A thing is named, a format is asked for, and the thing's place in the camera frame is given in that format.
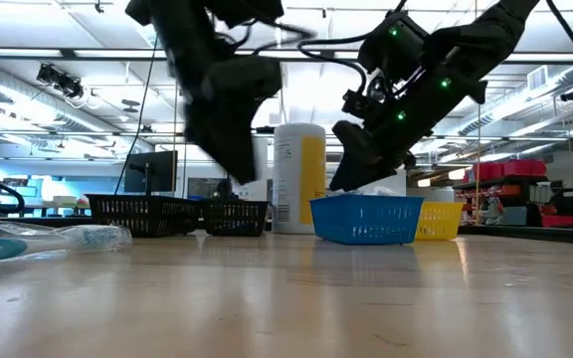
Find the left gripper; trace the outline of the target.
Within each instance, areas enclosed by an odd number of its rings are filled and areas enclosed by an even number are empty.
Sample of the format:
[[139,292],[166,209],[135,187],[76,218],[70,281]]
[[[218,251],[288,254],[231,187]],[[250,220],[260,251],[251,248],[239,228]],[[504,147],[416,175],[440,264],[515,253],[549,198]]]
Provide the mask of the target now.
[[283,87],[281,62],[264,56],[184,58],[185,137],[238,183],[258,179],[251,120]]

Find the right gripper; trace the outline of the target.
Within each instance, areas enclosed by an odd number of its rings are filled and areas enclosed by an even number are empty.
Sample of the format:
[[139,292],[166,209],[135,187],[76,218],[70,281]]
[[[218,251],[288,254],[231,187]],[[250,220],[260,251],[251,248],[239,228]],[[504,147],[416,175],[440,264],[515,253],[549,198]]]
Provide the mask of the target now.
[[329,189],[349,192],[396,175],[395,167],[414,169],[412,146],[465,97],[485,102],[484,76],[482,59],[449,57],[421,70],[402,93],[382,102],[348,91],[345,111],[362,123],[340,120],[332,127],[343,154]]

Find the silver nail clipper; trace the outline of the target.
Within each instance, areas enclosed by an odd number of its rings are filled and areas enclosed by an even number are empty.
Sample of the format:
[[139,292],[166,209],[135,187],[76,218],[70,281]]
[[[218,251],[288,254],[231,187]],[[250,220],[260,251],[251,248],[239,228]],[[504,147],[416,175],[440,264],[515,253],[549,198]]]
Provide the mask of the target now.
[[398,193],[396,193],[395,191],[381,186],[363,187],[355,189],[350,191],[350,194],[368,195],[368,196],[392,196],[392,197],[398,196]]

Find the blue plastic basket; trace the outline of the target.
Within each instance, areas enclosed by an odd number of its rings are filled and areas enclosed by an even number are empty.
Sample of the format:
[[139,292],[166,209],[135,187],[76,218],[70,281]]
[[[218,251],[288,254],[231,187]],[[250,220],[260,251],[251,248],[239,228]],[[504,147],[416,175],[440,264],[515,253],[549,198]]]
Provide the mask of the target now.
[[315,234],[343,245],[412,244],[424,199],[343,194],[310,201]]

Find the grey computer monitor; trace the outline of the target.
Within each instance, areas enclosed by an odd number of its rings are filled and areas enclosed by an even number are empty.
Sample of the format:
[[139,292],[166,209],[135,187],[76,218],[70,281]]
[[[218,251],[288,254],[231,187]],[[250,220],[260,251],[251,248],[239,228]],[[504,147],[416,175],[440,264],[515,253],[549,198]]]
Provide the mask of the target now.
[[186,187],[187,198],[200,200],[215,197],[224,181],[224,178],[189,178]]

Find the white yellow wipes canister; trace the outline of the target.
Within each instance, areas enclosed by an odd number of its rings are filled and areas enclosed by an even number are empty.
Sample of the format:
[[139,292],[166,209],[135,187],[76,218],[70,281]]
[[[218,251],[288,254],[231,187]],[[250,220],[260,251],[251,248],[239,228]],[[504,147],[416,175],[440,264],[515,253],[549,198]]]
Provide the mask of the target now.
[[326,132],[312,123],[276,128],[273,168],[273,231],[314,233],[310,201],[326,192]]

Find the black plastic basket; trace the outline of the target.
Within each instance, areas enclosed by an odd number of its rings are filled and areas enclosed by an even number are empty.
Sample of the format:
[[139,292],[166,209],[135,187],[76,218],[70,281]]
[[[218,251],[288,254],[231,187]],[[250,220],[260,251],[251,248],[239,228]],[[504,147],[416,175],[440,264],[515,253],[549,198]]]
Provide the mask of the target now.
[[93,221],[130,230],[135,238],[187,235],[198,226],[200,208],[168,196],[87,194]]
[[212,236],[258,237],[265,230],[268,207],[266,201],[203,200],[205,231]]

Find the black computer monitor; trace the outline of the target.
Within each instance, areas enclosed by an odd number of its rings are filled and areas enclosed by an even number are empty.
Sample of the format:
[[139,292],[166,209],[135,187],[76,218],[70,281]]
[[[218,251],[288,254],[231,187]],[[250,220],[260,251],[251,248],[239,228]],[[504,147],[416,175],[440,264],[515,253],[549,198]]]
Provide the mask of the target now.
[[160,151],[130,155],[126,161],[126,193],[174,192],[178,152]]

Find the yellow plastic basket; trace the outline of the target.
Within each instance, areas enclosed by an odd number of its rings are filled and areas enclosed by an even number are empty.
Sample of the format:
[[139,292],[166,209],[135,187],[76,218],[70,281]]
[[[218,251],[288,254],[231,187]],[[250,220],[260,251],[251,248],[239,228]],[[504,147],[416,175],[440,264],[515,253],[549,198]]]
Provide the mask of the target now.
[[424,202],[415,240],[454,240],[458,235],[463,203]]

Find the red storage bin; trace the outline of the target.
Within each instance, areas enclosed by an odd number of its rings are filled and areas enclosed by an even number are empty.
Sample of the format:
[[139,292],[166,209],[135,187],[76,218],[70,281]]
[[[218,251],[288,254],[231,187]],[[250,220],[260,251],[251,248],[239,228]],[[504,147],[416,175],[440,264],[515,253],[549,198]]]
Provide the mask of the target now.
[[473,166],[470,172],[471,182],[483,182],[498,179],[503,176],[503,164],[482,162]]
[[573,228],[573,216],[546,215],[541,224],[544,228]]
[[547,172],[546,165],[541,160],[516,159],[504,162],[502,166],[505,176],[543,177]]

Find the storage shelf rack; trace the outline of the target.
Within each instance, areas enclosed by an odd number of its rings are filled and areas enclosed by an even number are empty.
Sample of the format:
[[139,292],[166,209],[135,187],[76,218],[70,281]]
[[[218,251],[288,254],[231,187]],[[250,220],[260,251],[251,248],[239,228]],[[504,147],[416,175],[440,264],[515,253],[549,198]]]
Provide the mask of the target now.
[[465,171],[464,182],[454,187],[455,197],[464,204],[464,221],[471,225],[538,227],[546,215],[564,214],[558,201],[564,194],[561,185],[553,186],[546,175],[503,176],[489,181],[471,182]]

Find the black aluminium table frame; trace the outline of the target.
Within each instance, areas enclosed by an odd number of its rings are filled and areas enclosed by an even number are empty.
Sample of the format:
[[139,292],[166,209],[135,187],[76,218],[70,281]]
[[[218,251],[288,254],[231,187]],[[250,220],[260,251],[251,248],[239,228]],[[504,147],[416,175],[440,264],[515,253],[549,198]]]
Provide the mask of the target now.
[[[39,225],[51,228],[61,228],[74,225],[89,225],[94,222],[91,217],[0,218],[0,221],[11,222],[11,223],[22,223],[24,225]],[[573,229],[514,227],[514,226],[460,226],[458,230],[458,235],[505,237],[505,238],[573,244]]]

